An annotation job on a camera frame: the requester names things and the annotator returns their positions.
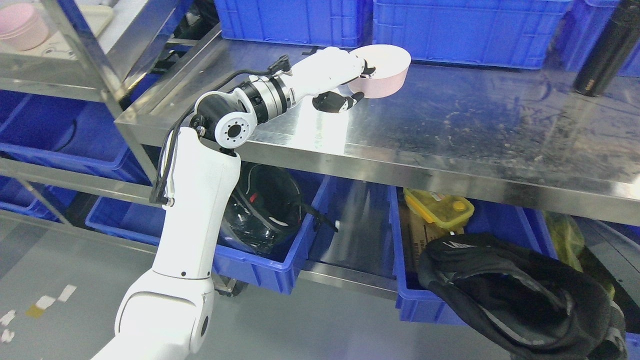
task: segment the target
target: white robotic arm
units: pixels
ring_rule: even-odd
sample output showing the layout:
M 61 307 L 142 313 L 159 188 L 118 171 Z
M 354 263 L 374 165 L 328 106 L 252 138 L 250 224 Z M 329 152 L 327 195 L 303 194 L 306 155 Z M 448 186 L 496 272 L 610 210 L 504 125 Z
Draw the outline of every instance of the white robotic arm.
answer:
M 125 294 L 115 337 L 94 360 L 177 360 L 200 349 L 211 322 L 211 266 L 218 232 L 240 173 L 240 157 L 233 149 L 245 143 L 258 124 L 306 96 L 316 97 L 314 105 L 323 111 L 352 107 L 356 97 L 321 95 L 374 70 L 335 47 L 287 67 L 288 62 L 276 74 L 250 76 L 229 94 L 203 94 L 189 126 L 174 129 L 168 137 L 173 143 L 164 151 L 168 178 L 161 189 L 166 216 L 156 258 Z M 217 142 L 220 151 L 203 145 L 201 138 Z

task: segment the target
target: metal table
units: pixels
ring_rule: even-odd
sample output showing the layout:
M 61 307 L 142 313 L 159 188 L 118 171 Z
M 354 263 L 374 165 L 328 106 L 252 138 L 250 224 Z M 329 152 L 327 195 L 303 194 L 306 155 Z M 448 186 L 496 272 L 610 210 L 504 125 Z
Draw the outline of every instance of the metal table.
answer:
M 212 31 L 116 124 L 160 146 L 170 124 L 233 70 L 292 62 L 310 47 L 224 40 Z M 560 70 L 411 65 L 404 87 L 342 114 L 310 99 L 261 125 L 244 160 L 640 224 L 640 83 L 601 98 Z

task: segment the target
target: blue storage crate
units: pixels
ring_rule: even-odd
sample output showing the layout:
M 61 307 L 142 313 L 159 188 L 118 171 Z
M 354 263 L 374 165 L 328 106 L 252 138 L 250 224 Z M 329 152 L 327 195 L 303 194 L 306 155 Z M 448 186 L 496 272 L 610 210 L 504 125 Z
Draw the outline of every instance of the blue storage crate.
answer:
M 556 40 L 564 69 L 579 71 L 596 44 L 619 0 L 575 0 L 564 17 L 564 28 Z M 640 45 L 629 55 L 618 72 L 621 76 L 640 76 Z
M 26 163 L 150 184 L 99 102 L 29 95 L 0 126 L 0 151 Z
M 84 223 L 101 233 L 158 246 L 164 225 L 164 210 L 100 197 Z
M 640 334 L 627 333 L 629 360 L 640 360 Z
M 640 236 L 640 226 L 632 226 L 629 225 L 629 229 L 631 229 L 631 231 L 633 231 L 634 233 L 636 233 L 638 236 Z
M 405 271 L 396 189 L 391 187 L 388 196 L 391 203 L 389 222 L 392 226 L 396 256 L 394 263 L 398 284 L 396 308 L 400 310 L 400 320 L 463 325 L 464 322 L 444 301 L 420 286 L 416 274 Z M 530 222 L 528 219 L 532 217 L 540 220 L 541 214 L 535 214 L 537 211 L 494 202 L 470 201 L 476 210 L 465 226 L 466 233 L 489 232 L 498 239 L 510 241 L 515 245 L 527 247 L 548 256 L 552 255 L 548 252 L 553 245 L 550 243 L 545 223 Z
M 371 0 L 215 0 L 222 37 L 357 47 Z
M 11 116 L 22 101 L 25 101 L 27 96 L 22 92 L 0 90 L 0 125 Z
M 326 213 L 330 195 L 335 191 L 336 178 L 308 172 L 292 172 L 292 174 L 304 194 L 315 194 L 313 201 L 305 199 L 305 202 L 307 204 L 310 202 L 311 206 L 321 213 Z M 292 242 L 284 244 L 289 247 L 284 257 L 262 258 L 218 244 L 213 258 L 213 271 L 262 288 L 290 294 L 316 237 L 317 229 L 314 222 L 311 215 L 305 216 L 298 234 Z
M 47 186 L 49 193 L 63 206 L 58 209 L 65 211 L 71 204 L 77 192 L 73 190 Z M 10 177 L 0 176 L 0 209 L 12 211 L 14 213 L 29 215 L 31 217 L 46 220 L 58 221 L 56 215 L 47 209 L 27 190 L 18 180 Z
M 328 194 L 335 188 L 335 179 L 321 174 L 290 171 L 303 190 L 305 202 L 326 213 Z M 89 212 L 85 224 L 102 233 L 157 246 L 164 224 L 164 210 L 100 198 Z M 290 294 L 307 259 L 315 234 L 314 219 L 307 215 L 298 234 L 282 246 L 276 247 L 270 258 L 248 254 L 218 243 L 212 269 L 220 275 Z
M 374 0 L 375 44 L 415 60 L 540 69 L 572 0 Z

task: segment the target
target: pink container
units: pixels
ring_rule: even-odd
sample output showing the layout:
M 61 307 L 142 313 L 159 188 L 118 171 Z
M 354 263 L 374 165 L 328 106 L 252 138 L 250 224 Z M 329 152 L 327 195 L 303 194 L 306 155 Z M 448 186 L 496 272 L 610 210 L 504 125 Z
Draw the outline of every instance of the pink container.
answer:
M 0 10 L 0 41 L 18 51 L 32 49 L 45 40 L 49 28 L 38 10 L 27 3 Z
M 349 83 L 352 92 L 363 92 L 364 97 L 377 99 L 392 95 L 402 88 L 411 64 L 411 55 L 407 50 L 394 45 L 375 44 L 359 47 L 351 54 L 376 67 L 371 78 L 359 78 Z

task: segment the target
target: black strap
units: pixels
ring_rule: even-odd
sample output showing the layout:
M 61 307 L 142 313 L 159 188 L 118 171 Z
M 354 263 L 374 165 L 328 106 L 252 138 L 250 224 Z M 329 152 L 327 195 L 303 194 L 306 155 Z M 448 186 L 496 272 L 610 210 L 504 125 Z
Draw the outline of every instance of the black strap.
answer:
M 335 226 L 335 222 L 332 222 L 331 220 L 329 220 L 328 217 L 326 217 L 324 214 L 322 214 L 320 211 L 318 211 L 313 206 L 305 204 L 304 202 L 300 202 L 300 201 L 294 201 L 291 204 L 294 205 L 294 206 L 299 206 L 304 212 L 306 212 L 308 214 L 311 214 L 313 217 L 318 219 L 320 222 L 329 225 L 329 227 L 331 227 L 335 233 L 338 232 L 338 228 Z

